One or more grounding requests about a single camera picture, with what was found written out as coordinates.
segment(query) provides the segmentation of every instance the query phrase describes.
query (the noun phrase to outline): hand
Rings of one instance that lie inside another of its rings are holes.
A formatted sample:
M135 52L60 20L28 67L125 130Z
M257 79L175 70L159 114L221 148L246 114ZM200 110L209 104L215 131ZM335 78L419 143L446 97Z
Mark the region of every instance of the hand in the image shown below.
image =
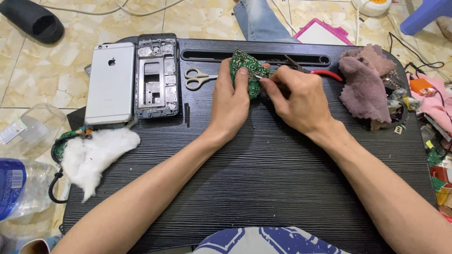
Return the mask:
M248 70L242 67L235 76L235 89L230 76L231 59L221 61L218 78L213 90L212 115L205 133L229 142L248 117L250 98L248 96Z
M322 87L322 78L279 67L269 79L260 80L265 92L272 100L276 113L290 127L310 136L328 131L336 121L328 109L328 101ZM291 94L285 99L276 84L286 85Z

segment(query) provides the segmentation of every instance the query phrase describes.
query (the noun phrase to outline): forearm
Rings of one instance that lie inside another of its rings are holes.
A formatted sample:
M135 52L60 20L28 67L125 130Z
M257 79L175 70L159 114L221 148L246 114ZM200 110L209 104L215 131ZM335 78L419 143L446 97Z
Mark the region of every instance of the forearm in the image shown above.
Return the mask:
M52 254L126 253L224 142L202 134L86 214Z
M449 253L452 226L340 122L311 138L331 156L352 185L385 241L397 253Z

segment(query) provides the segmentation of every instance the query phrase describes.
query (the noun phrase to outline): scissors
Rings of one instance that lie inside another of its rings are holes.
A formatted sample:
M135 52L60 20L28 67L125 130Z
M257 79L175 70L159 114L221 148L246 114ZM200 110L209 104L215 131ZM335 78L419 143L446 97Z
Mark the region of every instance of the scissors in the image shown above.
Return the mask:
M294 70L297 70L297 71L300 71L300 72L303 72L303 73L307 73L307 74L318 74L318 75L323 74L323 75L330 76L331 78L333 78L333 79L335 79L335 80L337 80L339 82L342 82L342 78L339 75L337 75L336 73L332 72L332 71L327 71L327 70L313 70L313 71L310 71L310 70L307 70L307 69L304 69L303 67L301 67L301 65L299 65L297 62L292 60L288 55L284 55L284 56L286 57L287 61L292 65L292 68Z
M195 71L196 75L195 76L189 76L188 73L190 71ZM185 87L188 90L192 90L192 91L200 88L201 85L203 85L207 81L214 80L214 79L218 78L218 75L209 75L209 74L206 74L206 73L202 73L200 70L198 70L195 67L188 68L185 71L184 75L185 75L185 78L187 79L187 81L185 82ZM191 83L191 82L197 82L198 85L196 85L196 86L189 86L188 84Z

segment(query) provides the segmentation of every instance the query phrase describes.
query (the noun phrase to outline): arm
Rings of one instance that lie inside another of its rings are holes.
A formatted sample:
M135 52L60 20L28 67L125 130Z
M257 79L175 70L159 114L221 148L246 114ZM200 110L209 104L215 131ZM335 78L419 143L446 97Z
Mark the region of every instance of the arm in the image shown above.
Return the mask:
M126 253L201 165L235 136L248 116L248 71L239 70L234 90L229 61L221 63L204 133L87 213L52 254Z
M402 178L364 149L334 120L322 79L280 67L262 79L278 115L308 136L336 162L373 223L397 253L450 253L452 225ZM285 99L275 83L291 91Z

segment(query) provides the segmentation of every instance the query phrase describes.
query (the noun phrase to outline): bottle label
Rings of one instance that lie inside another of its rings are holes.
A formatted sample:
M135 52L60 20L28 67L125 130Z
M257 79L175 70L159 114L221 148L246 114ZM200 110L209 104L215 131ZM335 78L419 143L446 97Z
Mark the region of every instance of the bottle label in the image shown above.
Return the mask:
M0 221L16 206L26 180L25 165L20 160L0 158Z
M0 143L6 145L26 129L27 126L25 125L25 123L23 123L20 118L17 119L15 122L12 122L6 129L0 132Z

